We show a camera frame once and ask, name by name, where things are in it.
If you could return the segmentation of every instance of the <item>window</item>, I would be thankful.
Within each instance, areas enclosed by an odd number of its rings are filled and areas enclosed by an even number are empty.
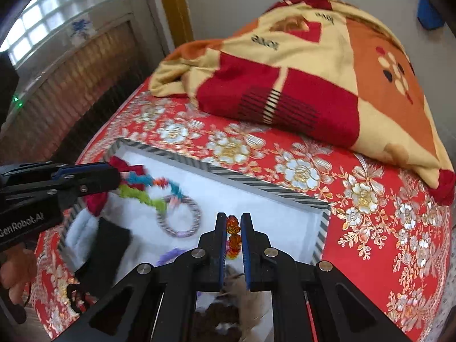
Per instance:
[[[15,67],[64,23],[106,0],[31,0],[0,47]]]

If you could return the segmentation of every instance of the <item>patchwork blanket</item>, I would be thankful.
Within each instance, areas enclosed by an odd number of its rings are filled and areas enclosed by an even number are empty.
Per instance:
[[[436,201],[453,200],[454,170],[404,47],[338,0],[282,0],[230,38],[184,44],[149,89],[411,169]]]

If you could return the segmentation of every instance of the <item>white wall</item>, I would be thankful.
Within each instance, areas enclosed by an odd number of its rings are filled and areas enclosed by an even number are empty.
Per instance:
[[[278,0],[187,0],[196,40],[224,38]],[[382,20],[405,46],[427,96],[440,137],[456,162],[456,38],[445,26],[424,31],[418,0],[344,0]]]

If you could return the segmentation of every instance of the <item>red tablecloth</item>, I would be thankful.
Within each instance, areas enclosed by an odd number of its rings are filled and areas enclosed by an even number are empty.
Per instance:
[[[405,170],[264,125],[201,113],[187,99],[156,99],[141,86],[89,143],[98,161],[124,137],[219,164],[331,204],[323,258],[333,262],[412,340],[429,331],[445,284],[450,209]],[[31,302],[51,338],[77,319],[66,297],[74,275],[42,233]]]

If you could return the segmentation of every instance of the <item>screw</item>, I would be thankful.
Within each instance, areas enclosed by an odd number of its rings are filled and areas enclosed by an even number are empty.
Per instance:
[[[141,275],[149,274],[151,270],[152,266],[150,266],[149,264],[141,264],[137,268],[138,273]]]
[[[279,251],[276,250],[275,248],[269,247],[269,248],[266,248],[266,249],[264,250],[264,254],[265,254],[267,257],[275,257],[275,256],[277,256],[277,255],[279,254]]]
[[[192,251],[192,257],[194,257],[194,258],[201,258],[201,257],[203,257],[205,254],[206,254],[206,251],[203,250],[202,248],[195,248],[195,249]]]
[[[329,261],[321,261],[321,262],[319,262],[318,267],[320,268],[320,270],[323,270],[323,271],[331,271],[332,270],[332,264]]]

